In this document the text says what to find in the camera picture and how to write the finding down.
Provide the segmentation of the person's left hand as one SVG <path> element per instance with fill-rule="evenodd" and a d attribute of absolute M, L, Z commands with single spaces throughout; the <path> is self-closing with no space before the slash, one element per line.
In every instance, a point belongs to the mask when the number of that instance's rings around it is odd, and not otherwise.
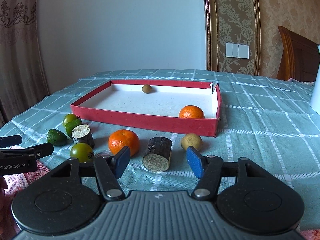
<path fill-rule="evenodd" d="M 1 234 L 4 232 L 6 220 L 7 220 L 7 204 L 5 198 L 5 190 L 8 188 L 7 182 L 5 181 L 4 177 L 1 176 L 0 179 L 0 221 L 1 221 Z"/>

